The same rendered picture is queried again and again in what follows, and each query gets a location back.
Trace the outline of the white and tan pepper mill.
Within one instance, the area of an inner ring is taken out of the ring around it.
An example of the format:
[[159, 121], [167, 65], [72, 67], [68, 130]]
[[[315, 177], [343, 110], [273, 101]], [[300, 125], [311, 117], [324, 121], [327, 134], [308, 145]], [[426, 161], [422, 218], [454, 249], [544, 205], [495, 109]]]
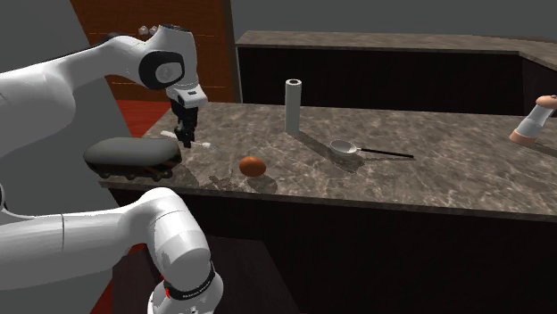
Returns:
[[557, 95], [541, 95], [536, 105], [511, 132], [509, 139], [518, 145], [531, 146], [536, 142], [547, 119], [557, 110]]

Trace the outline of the grey paper towel roll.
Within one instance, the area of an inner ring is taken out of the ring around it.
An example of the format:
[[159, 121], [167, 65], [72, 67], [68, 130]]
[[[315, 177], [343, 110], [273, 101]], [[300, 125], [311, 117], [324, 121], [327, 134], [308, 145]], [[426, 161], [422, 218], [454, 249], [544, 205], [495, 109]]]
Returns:
[[297, 135], [300, 125], [302, 81], [291, 78], [285, 82], [285, 131]]

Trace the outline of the grey rounded appliance, dark base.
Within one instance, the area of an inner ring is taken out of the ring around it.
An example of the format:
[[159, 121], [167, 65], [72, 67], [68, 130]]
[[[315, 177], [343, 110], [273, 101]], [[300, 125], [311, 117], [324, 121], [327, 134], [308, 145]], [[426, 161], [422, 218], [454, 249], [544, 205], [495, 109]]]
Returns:
[[100, 178], [171, 178], [182, 162], [179, 145], [165, 138], [113, 137], [90, 146], [83, 160]]

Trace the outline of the reddish brown door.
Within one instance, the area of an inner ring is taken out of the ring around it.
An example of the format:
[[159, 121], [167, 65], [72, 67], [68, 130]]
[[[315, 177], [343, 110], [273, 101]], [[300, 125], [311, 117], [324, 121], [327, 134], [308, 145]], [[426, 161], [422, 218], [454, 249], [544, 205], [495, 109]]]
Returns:
[[240, 86], [231, 0], [70, 0], [88, 41], [121, 32], [146, 40], [143, 26], [179, 25], [195, 38], [197, 73], [212, 102], [238, 103]]

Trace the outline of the dark robot stand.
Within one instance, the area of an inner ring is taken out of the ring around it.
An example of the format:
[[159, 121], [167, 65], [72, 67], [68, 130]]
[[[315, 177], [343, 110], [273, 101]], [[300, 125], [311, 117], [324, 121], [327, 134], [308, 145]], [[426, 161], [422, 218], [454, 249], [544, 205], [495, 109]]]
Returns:
[[[214, 314], [301, 314], [263, 242], [212, 235], [207, 241], [224, 283]], [[148, 249], [137, 245], [112, 269], [112, 314], [146, 314], [161, 281]]]

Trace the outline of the brown egg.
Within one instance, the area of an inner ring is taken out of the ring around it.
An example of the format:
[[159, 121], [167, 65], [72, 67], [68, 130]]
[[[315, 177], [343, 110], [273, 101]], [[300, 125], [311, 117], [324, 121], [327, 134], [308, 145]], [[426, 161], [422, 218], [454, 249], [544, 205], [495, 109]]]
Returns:
[[238, 168], [242, 174], [250, 178], [263, 175], [267, 169], [266, 164], [258, 157], [246, 156], [239, 164]]

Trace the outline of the white slim utensil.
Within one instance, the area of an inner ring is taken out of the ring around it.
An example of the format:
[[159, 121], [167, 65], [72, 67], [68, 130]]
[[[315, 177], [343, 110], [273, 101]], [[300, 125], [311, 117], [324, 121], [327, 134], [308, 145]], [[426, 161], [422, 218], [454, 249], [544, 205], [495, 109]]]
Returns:
[[[167, 130], [161, 131], [161, 132], [160, 132], [160, 135], [162, 135], [162, 136], [167, 136], [167, 137], [171, 137], [171, 138], [174, 138], [174, 139], [177, 139], [177, 140], [178, 140], [178, 137], [176, 136], [176, 134], [175, 134], [174, 132], [170, 132], [170, 131], [167, 131]], [[190, 141], [190, 144], [191, 144], [192, 146], [193, 146], [193, 145], [201, 146], [201, 147], [203, 147], [203, 148], [205, 148], [205, 149], [209, 149], [209, 150], [215, 151], [216, 153], [221, 153], [221, 151], [220, 151], [215, 145], [213, 145], [213, 144], [211, 144], [211, 143], [208, 143], [208, 142]]]

